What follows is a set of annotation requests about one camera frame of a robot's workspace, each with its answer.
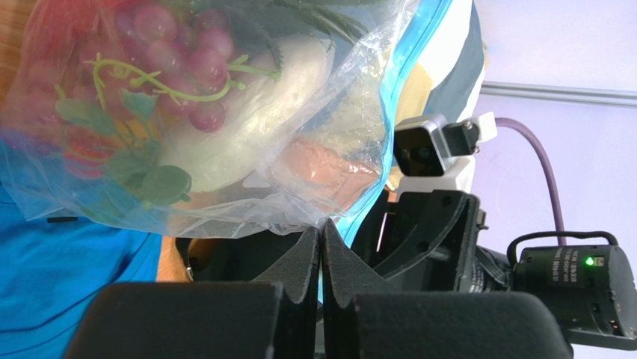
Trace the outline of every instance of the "blue shirt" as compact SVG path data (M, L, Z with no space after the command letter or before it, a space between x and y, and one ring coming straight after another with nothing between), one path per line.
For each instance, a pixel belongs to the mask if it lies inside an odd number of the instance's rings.
M155 281L161 237L87 219L25 221L0 186L0 359L60 358L104 286Z

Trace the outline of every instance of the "produce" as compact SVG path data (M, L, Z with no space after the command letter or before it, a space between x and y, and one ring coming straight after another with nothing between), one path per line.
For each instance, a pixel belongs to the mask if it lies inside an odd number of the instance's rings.
M333 63L329 43L314 37L295 36L277 41L286 59L278 80L248 74L246 87L232 90L221 103L225 124L214 134L202 132L200 114L192 124L181 123L166 136L160 165L180 166L192 177L192 191L215 191L245 178L262 161L263 152L277 142L277 130L325 83ZM250 62L260 69L274 69L274 57L265 52ZM221 109L216 108L221 116Z

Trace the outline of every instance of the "plastic bag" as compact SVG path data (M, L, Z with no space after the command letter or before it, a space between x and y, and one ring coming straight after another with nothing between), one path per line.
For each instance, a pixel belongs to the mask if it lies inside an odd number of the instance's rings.
M387 180L411 58L391 54L417 5L40 0L3 186L27 219L238 238L332 217L351 237Z

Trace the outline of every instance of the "red grape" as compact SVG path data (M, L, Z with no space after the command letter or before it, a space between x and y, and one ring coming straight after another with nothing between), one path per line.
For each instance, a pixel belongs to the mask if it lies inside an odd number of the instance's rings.
M73 99L80 99L82 101L97 104L97 91L95 90L95 87L81 85L76 86L73 89Z
M52 62L36 61L28 68L28 81L44 91L54 92L55 86L62 82L62 73Z
M117 4L114 6L114 9L117 11L131 11L135 12L136 9L142 6L147 6L151 4L155 4L157 1L155 0L114 0Z
M177 43L182 44L186 49L194 49L197 45L197 34L194 29L187 25L180 25L177 30Z
M106 45L94 41L84 45L79 52L80 66L84 67L89 73L93 73L93 65L87 64L87 61L95 61L98 53L102 55L102 58L108 58Z
M200 103L188 118L195 129L201 132L216 132L226 121L226 109L218 102Z
M230 34L220 28L211 28L199 36L200 49L215 49L228 59L235 51L235 44Z
M197 88L199 89L199 93L201 93L202 96L211 96L221 92L224 86L204 86L202 84L198 84Z
M187 3L183 4L180 3L180 1L161 1L161 4L175 16L175 20L179 24L188 24L194 17L194 11Z
M176 73L182 69L187 55L183 45L165 40L155 41L146 50L146 59L154 71Z
M135 30L144 41L175 40L177 22L165 7L150 5L141 8L135 15Z
M228 65L214 49L199 49L188 59L188 69L202 85L217 86L226 81Z
M209 28L228 29L228 18L218 10L208 9L196 15L194 28L197 32L203 32Z
M47 128L61 125L64 120L55 110L56 101L58 101L58 97L53 93L39 89L33 90L27 95L24 103L25 114L28 116L27 121L35 126Z
M122 42L122 50L124 51L124 62L141 68L146 67L146 49L143 45L135 40L124 40Z
M135 15L131 11L118 11L115 14L115 27L124 38L136 38Z
M183 76L169 76L167 79L162 81L164 85L172 88L175 91L179 91L181 93L185 93L187 95L199 96L199 91L197 91L196 87L190 83L187 79L184 79ZM194 101L188 101L186 99L179 99L179 103L181 105L177 105L172 98L170 98L167 94L162 94L159 97L159 105L162 108L165 108L171 114L176 116L182 116L185 114L190 114L191 112L197 110L197 103Z

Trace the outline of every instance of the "wooden table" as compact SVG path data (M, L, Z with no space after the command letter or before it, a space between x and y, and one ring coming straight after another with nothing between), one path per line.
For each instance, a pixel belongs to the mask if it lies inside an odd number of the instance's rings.
M0 0L0 102L4 103L20 62L20 44L37 0Z

